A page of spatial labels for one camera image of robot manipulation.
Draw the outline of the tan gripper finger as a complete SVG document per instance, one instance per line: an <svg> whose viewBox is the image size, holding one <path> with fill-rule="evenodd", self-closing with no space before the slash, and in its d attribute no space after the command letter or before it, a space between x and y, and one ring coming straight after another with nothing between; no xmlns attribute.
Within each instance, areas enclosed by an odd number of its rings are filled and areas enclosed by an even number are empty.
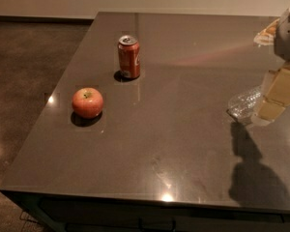
<svg viewBox="0 0 290 232"><path fill-rule="evenodd" d="M261 96L250 117L256 126L268 126L290 105L290 62L277 71L268 71L261 85Z"/></svg>
<svg viewBox="0 0 290 232"><path fill-rule="evenodd" d="M253 41L259 45L273 45L278 23L279 19L277 18L276 20L271 22L266 28L261 30L254 37Z"/></svg>

